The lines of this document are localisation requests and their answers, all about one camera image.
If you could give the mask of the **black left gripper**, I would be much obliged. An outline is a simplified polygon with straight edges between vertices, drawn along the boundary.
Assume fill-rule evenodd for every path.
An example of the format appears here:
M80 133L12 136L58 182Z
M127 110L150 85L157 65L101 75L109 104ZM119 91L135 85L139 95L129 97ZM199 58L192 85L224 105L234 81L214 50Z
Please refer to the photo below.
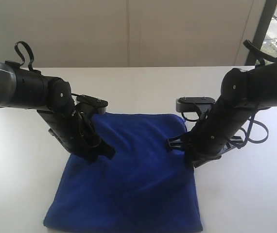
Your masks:
M71 154L95 163L98 156L112 159L115 149L96 133L91 118L98 108L77 106L69 116L38 110L37 113L50 127L49 133Z

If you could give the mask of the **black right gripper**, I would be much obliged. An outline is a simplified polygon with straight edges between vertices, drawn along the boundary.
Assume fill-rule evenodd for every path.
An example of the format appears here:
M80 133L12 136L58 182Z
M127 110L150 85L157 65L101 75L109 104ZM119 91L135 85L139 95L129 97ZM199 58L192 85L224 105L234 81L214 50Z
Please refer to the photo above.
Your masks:
M166 149L182 151L186 168L197 168L219 160L223 154L236 148L234 144L242 143L242 138L234 134L249 117L250 109L235 108L218 101L207 117L196 123L186 136L167 139Z

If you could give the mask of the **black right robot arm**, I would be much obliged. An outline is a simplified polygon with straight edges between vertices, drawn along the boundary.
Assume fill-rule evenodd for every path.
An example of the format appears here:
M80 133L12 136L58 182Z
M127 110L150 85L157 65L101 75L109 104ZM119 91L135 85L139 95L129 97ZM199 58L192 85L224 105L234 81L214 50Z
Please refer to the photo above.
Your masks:
M254 124L267 127L255 120L259 111L277 107L277 58L268 65L246 71L231 69L223 78L217 100L210 97L181 97L176 100L176 111L181 115L196 113L193 128L167 140L169 150L184 152L187 167L199 167L219 160L232 150L241 149L252 140Z

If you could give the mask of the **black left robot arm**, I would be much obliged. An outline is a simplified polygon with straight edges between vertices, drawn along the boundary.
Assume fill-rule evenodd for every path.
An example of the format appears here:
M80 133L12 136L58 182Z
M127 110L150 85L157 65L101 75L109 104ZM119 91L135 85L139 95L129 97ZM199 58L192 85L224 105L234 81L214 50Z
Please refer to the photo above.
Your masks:
M115 155L92 122L107 106L105 100L72 93L70 83L59 77L21 69L9 61L0 63L0 108L36 110L67 152L90 163L99 156L111 160Z

